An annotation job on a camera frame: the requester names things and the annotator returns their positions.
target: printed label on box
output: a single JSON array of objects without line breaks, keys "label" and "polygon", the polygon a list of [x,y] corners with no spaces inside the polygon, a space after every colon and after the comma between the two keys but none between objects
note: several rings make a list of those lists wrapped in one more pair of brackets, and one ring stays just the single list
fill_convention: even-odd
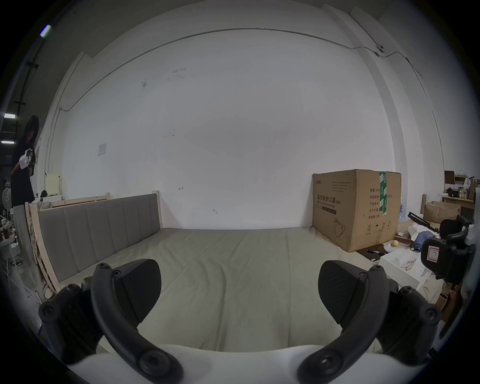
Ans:
[{"label": "printed label on box", "polygon": [[428,253],[427,253],[427,260],[431,262],[438,262],[438,252],[440,251],[439,247],[433,247],[429,246],[428,247]]}]

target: gray upholstered headboard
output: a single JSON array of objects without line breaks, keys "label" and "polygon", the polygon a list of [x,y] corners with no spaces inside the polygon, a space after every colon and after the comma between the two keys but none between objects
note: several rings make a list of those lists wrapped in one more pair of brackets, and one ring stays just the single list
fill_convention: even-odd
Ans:
[{"label": "gray upholstered headboard", "polygon": [[55,280],[61,282],[158,232],[158,204],[152,193],[38,211]]}]

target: cardboard box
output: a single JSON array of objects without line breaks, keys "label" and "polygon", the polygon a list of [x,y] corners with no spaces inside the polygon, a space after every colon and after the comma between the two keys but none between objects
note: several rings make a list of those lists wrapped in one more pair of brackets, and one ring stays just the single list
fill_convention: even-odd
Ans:
[{"label": "cardboard box", "polygon": [[365,169],[313,175],[313,227],[347,252],[391,240],[401,175]]},{"label": "cardboard box", "polygon": [[455,220],[460,214],[461,205],[432,201],[425,204],[423,219],[433,223],[441,224],[445,219]]}]

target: ceiling light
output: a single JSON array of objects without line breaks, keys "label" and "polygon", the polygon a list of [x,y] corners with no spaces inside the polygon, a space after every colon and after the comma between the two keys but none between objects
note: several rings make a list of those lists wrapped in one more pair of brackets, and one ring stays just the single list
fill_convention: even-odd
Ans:
[{"label": "ceiling light", "polygon": [[40,36],[45,37],[51,28],[52,26],[47,24],[45,28],[42,29],[42,32],[40,32]]}]

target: gray bed sheet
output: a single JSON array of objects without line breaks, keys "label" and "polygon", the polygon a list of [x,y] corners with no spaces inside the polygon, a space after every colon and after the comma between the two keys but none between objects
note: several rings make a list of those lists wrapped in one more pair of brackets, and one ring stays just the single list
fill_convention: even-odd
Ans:
[{"label": "gray bed sheet", "polygon": [[[138,326],[140,334],[157,346],[230,352],[327,345],[341,328],[318,295],[320,267],[326,260],[373,265],[311,227],[165,228],[104,261],[116,267],[140,258],[156,260],[162,275],[160,298]],[[81,284],[94,269],[61,285]],[[422,295],[431,300],[438,285],[427,282]],[[100,344],[111,351],[105,339]]]}]

